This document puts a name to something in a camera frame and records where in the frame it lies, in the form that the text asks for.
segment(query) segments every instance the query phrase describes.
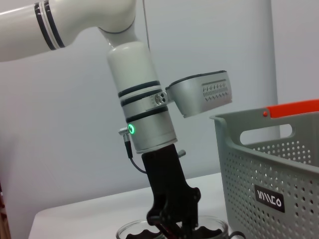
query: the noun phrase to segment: green led light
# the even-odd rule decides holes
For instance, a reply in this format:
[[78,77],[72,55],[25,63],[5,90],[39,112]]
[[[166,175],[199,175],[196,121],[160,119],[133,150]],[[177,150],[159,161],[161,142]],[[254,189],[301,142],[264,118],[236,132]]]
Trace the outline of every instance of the green led light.
[[128,125],[128,129],[129,129],[129,132],[130,132],[131,134],[134,134],[134,133],[135,133],[135,128],[134,128],[133,125],[129,124],[129,125]]

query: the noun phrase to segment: basket handle hole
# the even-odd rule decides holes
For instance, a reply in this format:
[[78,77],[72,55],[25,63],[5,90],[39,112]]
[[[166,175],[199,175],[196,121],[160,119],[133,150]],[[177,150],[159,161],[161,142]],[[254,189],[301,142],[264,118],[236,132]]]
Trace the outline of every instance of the basket handle hole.
[[292,136],[293,128],[290,124],[283,124],[279,126],[271,126],[266,128],[257,128],[244,131],[240,135],[240,142],[243,145],[252,143],[261,143],[270,140],[278,140]]

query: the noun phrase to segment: gray plastic basket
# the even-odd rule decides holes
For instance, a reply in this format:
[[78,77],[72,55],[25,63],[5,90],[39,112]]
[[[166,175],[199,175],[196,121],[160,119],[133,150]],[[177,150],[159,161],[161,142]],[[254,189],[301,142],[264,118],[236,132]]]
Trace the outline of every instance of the gray plastic basket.
[[[271,113],[265,108],[211,117],[228,222],[247,239],[318,239],[319,113],[279,118]],[[250,145],[240,141],[244,131],[283,124],[292,126],[291,136]]]

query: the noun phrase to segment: orange handle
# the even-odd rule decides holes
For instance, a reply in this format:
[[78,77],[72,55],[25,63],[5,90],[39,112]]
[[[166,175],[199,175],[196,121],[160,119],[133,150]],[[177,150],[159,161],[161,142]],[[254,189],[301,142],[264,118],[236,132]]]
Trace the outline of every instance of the orange handle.
[[319,112],[319,99],[310,101],[300,101],[277,106],[268,106],[271,118],[294,116],[312,112]]

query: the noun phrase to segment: robotic arm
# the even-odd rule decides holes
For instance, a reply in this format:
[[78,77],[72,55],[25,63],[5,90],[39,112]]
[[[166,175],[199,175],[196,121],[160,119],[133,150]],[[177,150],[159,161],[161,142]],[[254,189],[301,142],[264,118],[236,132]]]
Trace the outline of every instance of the robotic arm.
[[64,48],[82,30],[99,27],[112,47],[108,63],[154,194],[148,223],[169,239],[194,238],[200,191],[186,183],[167,104],[175,101],[186,118],[230,103],[227,72],[187,77],[163,91],[148,47],[134,35],[135,5],[136,0],[46,0],[0,13],[0,62]]

